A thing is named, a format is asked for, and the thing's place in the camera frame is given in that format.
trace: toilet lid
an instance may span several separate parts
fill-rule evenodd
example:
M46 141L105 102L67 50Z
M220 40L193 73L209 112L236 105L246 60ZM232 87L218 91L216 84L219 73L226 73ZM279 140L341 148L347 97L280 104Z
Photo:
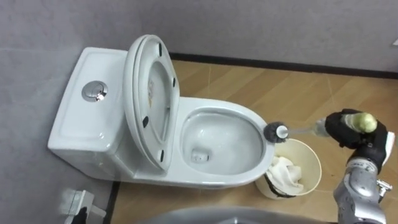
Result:
M180 90L169 53L155 35L131 46L124 67L123 99L136 146L158 168L167 170Z

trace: toilet brush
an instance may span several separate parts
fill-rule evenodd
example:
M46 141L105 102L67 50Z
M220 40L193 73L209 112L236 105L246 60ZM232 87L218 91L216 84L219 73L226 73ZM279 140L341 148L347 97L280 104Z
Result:
M300 129L289 129L283 122L269 123L264 128L264 137L272 143L282 143L291 134L312 133L316 136L328 137L325 128L326 118L318 120L313 126ZM346 114L341 117L341 122L358 133L371 133L377 128L377 120L369 113Z

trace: toilet drain hole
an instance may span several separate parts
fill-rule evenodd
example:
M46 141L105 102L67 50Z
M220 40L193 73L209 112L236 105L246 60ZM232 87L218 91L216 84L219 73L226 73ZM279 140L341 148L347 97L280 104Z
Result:
M191 161L194 163L205 163L210 160L210 153L207 150L192 149Z

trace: toilet brush head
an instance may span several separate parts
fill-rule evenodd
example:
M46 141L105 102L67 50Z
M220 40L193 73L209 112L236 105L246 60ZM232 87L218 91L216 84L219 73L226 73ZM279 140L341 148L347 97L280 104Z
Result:
M287 139L287 127L280 121L267 124L263 133L265 139L271 143L283 143Z

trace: gray wall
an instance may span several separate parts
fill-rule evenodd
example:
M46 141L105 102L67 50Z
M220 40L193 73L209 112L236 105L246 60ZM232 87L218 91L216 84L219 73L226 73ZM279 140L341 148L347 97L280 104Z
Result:
M398 72L397 0L145 0L172 52Z
M47 140L83 47L127 49L141 34L135 2L0 1L0 223L63 223L68 189L106 208L111 182L70 167Z

